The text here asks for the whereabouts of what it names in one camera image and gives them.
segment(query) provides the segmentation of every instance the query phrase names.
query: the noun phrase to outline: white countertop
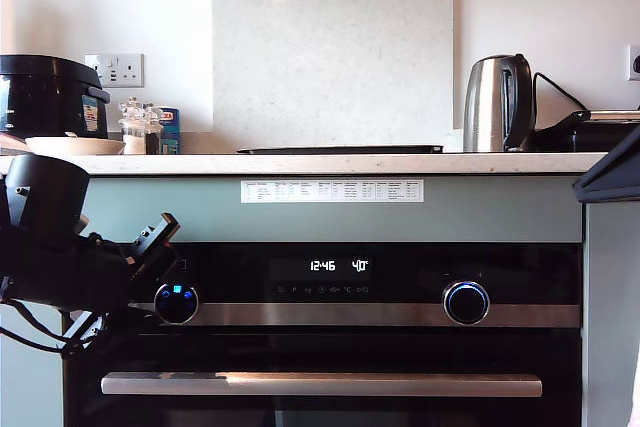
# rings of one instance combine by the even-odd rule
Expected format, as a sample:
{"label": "white countertop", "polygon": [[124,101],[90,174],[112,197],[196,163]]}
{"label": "white countertop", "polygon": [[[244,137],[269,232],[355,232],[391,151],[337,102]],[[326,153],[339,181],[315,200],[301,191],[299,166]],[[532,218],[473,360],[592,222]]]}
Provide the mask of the white countertop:
{"label": "white countertop", "polygon": [[[67,160],[91,175],[322,175],[322,174],[572,174],[589,170],[605,154],[432,155],[181,155],[92,156]],[[12,157],[0,157],[6,173]]]}

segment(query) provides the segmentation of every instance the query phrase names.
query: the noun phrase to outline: kettle handle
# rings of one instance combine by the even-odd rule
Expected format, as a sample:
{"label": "kettle handle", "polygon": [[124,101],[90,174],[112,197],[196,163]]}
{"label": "kettle handle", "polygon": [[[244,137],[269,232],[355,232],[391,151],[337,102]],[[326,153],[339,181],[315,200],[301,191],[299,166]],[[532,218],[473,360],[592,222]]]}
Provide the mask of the kettle handle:
{"label": "kettle handle", "polygon": [[[513,89],[509,88],[509,78]],[[535,129],[536,122],[531,68],[522,54],[502,61],[502,115],[504,150],[520,147]]]}

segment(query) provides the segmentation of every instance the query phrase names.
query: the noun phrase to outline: black appliance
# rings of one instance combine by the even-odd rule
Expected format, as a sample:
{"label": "black appliance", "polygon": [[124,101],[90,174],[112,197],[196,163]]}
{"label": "black appliance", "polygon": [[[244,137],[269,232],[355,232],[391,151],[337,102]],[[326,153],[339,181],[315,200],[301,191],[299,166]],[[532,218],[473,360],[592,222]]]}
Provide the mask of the black appliance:
{"label": "black appliance", "polygon": [[581,423],[580,244],[174,246],[164,323],[65,361],[67,427]]}
{"label": "black appliance", "polygon": [[640,125],[637,110],[580,110],[533,137],[539,152],[609,152]]}
{"label": "black appliance", "polygon": [[0,55],[0,132],[19,138],[107,138],[98,73],[71,60],[43,55]]}

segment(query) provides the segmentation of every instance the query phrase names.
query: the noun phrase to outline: label sticker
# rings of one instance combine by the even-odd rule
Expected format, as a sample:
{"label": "label sticker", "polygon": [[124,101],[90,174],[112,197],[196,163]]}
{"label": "label sticker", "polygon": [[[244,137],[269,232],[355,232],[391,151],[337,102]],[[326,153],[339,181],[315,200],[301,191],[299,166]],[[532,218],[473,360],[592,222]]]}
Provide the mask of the label sticker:
{"label": "label sticker", "polygon": [[88,95],[82,96],[82,110],[84,111],[84,123],[88,132],[98,130],[98,101]]}
{"label": "label sticker", "polygon": [[241,200],[243,204],[424,202],[424,180],[243,180]]}

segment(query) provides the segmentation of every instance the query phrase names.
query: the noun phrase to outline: stainless steel kettle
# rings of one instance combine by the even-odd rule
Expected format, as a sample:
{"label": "stainless steel kettle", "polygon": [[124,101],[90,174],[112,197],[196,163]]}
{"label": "stainless steel kettle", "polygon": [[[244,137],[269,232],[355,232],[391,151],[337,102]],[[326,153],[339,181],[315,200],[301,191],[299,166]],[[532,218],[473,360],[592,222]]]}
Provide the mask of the stainless steel kettle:
{"label": "stainless steel kettle", "polygon": [[522,54],[496,55],[476,62],[464,115],[465,152],[526,150],[536,122],[527,59]]}

